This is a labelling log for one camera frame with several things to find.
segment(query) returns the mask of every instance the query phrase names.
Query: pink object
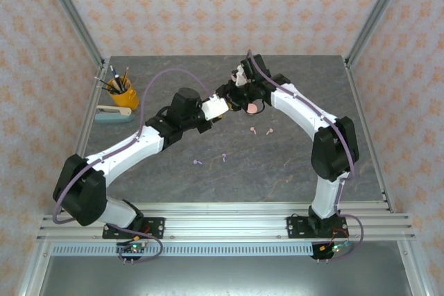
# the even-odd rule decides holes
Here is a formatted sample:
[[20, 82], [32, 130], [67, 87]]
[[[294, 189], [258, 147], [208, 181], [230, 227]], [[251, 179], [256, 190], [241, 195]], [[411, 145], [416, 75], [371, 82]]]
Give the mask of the pink object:
[[252, 104], [252, 103], [248, 104], [248, 107], [247, 107], [247, 113], [249, 113], [249, 114], [255, 114], [256, 112], [257, 112], [257, 106], [256, 106], [256, 104]]

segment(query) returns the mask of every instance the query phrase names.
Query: yellow pencil cup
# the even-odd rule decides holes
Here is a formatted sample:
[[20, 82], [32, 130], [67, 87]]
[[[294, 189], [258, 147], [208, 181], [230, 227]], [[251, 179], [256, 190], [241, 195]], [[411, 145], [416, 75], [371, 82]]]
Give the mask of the yellow pencil cup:
[[[139, 105], [139, 98], [137, 97], [136, 91], [133, 89], [133, 85], [131, 85], [131, 81], [129, 81], [128, 78], [123, 79], [120, 77], [120, 80], [122, 80], [123, 85], [126, 88], [126, 92], [123, 94], [111, 94], [112, 100], [118, 107], [129, 107], [131, 110], [136, 110], [137, 106]], [[114, 79], [111, 79], [109, 81], [109, 86], [113, 87]]]

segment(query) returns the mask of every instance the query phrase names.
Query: patterned wallpaper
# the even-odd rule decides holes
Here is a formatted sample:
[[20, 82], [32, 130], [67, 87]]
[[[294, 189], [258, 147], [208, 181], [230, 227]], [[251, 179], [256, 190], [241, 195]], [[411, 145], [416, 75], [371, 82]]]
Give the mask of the patterned wallpaper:
[[0, 22], [0, 295], [17, 295], [95, 66], [57, 0], [1, 0]]
[[111, 55], [347, 55], [376, 0], [74, 0]]
[[393, 0], [354, 76], [396, 208], [413, 213], [442, 292], [444, 0]]

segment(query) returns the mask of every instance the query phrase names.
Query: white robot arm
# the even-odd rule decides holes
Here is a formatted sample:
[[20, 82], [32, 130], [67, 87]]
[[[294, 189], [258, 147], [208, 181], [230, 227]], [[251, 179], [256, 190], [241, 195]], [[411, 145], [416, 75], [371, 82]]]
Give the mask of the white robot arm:
[[[266, 75], [270, 76], [261, 56], [256, 55], [255, 59]], [[90, 155], [86, 159], [78, 155], [71, 156], [60, 174], [53, 194], [54, 200], [58, 200], [67, 182], [81, 168], [93, 161], [101, 160], [71, 188], [69, 195], [62, 201], [62, 207], [81, 225], [89, 225], [98, 220], [108, 225], [139, 231], [140, 223], [137, 223], [137, 219], [140, 219], [141, 213], [129, 202], [107, 197], [106, 188], [131, 166], [148, 156], [160, 153], [180, 140], [186, 130], [197, 128], [202, 133], [209, 130], [213, 123], [220, 119], [220, 115], [228, 110], [246, 111], [249, 103], [262, 100], [287, 114], [314, 142], [311, 164], [318, 173], [318, 183], [309, 214], [320, 224], [322, 221], [331, 220], [335, 215], [334, 204], [340, 179], [348, 176], [350, 166], [342, 145], [337, 142], [334, 131], [325, 120], [335, 123], [341, 130], [353, 152], [353, 162], [356, 162], [359, 153], [352, 121], [347, 117], [337, 119], [315, 106], [321, 115], [319, 116], [295, 98], [299, 96], [308, 101], [287, 78], [278, 74], [272, 79], [293, 93], [293, 96], [267, 83], [254, 70], [248, 59], [243, 60], [241, 66], [232, 72], [232, 80], [228, 84], [220, 86], [215, 95], [205, 101], [200, 99], [196, 91], [181, 88], [174, 95], [171, 105], [162, 108], [156, 116], [149, 119], [140, 134], [137, 132], [113, 147]], [[135, 138], [136, 142], [129, 148], [104, 159], [106, 155], [126, 146]]]

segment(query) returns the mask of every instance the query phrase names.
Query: wallpaper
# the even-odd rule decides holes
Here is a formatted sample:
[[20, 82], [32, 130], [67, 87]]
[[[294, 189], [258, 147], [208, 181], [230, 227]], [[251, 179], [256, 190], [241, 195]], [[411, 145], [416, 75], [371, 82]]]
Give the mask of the wallpaper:
[[347, 55], [376, 0], [74, 0], [111, 55]]
[[0, 2], [0, 295], [17, 295], [95, 66], [57, 0]]
[[444, 0], [393, 0], [354, 76], [396, 208], [413, 214], [443, 292]]

